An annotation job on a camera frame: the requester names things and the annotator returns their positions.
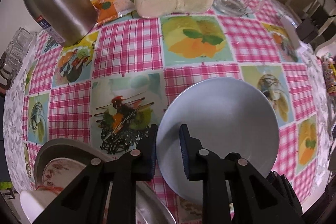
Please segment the large white squarish bowl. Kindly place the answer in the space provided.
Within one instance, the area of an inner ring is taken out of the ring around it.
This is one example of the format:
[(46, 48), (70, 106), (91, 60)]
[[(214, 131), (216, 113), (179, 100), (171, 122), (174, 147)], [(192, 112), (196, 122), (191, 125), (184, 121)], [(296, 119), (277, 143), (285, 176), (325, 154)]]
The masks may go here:
[(21, 191), (19, 200), (29, 222), (33, 223), (62, 190), (62, 187), (40, 185), (36, 190)]

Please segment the small white bowl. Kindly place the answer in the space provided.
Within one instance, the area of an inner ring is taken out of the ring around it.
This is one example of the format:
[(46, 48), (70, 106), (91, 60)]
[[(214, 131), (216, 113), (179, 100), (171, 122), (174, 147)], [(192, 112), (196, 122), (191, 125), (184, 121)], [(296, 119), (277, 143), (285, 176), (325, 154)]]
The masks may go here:
[(165, 111), (157, 133), (157, 161), (167, 185), (180, 197), (202, 203), (202, 183), (187, 180), (179, 128), (186, 124), (203, 148), (221, 158), (239, 153), (264, 177), (278, 153), (276, 114), (262, 92), (242, 80), (217, 77), (184, 90)]

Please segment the floral rimmed plate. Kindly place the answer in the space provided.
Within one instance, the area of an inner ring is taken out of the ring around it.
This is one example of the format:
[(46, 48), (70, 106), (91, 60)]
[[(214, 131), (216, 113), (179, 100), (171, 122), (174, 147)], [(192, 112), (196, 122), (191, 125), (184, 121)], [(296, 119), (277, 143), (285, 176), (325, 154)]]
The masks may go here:
[(85, 167), (76, 160), (64, 157), (53, 159), (43, 170), (42, 184), (65, 188)]

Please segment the grey metal basin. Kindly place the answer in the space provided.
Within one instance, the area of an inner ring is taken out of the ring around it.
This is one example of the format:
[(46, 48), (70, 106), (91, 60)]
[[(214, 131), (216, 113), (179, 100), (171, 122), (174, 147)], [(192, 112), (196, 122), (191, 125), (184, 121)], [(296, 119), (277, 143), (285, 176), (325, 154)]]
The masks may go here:
[[(47, 179), (44, 178), (46, 166), (58, 158), (77, 162), (81, 166), (80, 170), (94, 158), (99, 158), (102, 162), (112, 160), (110, 156), (80, 141), (53, 139), (42, 145), (35, 158), (34, 179), (37, 187), (47, 184)], [(137, 182), (136, 209), (145, 223), (176, 223), (168, 208), (145, 182)]]

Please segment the pink checkered fruit tablecloth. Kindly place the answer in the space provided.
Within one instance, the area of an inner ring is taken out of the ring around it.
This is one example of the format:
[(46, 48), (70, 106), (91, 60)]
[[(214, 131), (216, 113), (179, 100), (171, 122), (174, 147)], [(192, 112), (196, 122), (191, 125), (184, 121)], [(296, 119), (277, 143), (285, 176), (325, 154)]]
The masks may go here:
[(256, 84), (274, 75), (288, 110), (276, 109), (280, 147), (274, 170), (290, 180), (303, 210), (321, 196), (331, 137), (322, 67), (309, 47), (295, 53), (280, 18), (284, 6), (266, 0), (252, 15), (141, 19), (131, 13), (95, 27), (66, 50), (45, 31), (35, 34), (5, 98), (3, 133), (7, 168), (17, 191), (34, 189), (35, 159), (42, 145), (68, 138), (98, 147), (93, 124), (94, 84), (132, 73), (162, 76), (167, 102), (188, 86), (227, 76)]

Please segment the colourful candy packet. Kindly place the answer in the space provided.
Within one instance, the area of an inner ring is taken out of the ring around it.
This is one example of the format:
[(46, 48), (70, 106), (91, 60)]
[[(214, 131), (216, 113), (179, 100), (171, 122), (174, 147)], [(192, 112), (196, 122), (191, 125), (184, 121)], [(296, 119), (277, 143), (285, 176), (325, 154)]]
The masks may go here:
[(323, 55), (322, 72), (325, 80), (326, 90), (329, 96), (336, 96), (335, 62), (331, 56)]

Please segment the black power adapter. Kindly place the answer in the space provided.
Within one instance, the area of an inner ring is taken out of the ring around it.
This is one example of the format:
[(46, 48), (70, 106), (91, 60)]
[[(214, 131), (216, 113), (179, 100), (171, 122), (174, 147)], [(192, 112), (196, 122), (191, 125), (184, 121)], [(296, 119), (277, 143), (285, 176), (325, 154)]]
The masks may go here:
[(296, 30), (299, 39), (306, 44), (312, 42), (318, 35), (318, 28), (311, 18), (306, 18)]

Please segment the clear drinking glass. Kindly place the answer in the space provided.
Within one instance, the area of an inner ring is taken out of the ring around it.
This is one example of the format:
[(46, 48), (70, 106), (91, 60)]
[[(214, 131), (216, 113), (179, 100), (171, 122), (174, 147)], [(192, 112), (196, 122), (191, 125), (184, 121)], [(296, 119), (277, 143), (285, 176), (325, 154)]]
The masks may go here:
[(11, 41), (4, 54), (5, 57), (3, 59), (2, 70), (8, 75), (8, 77), (14, 78), (22, 66), (22, 61), (27, 54), (27, 50), (25, 50), (20, 44)]
[(36, 32), (29, 32), (26, 29), (20, 27), (14, 34), (11, 42), (14, 52), (20, 56), (25, 56), (28, 53), (30, 47), (35, 43), (36, 38)]

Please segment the orange snack packet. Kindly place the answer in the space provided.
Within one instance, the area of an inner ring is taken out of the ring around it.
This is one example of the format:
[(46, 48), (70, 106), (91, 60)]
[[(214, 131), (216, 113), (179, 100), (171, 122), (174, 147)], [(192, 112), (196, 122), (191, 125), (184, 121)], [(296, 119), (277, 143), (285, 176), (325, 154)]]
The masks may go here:
[(134, 0), (92, 0), (91, 3), (98, 13), (98, 26), (135, 11)]

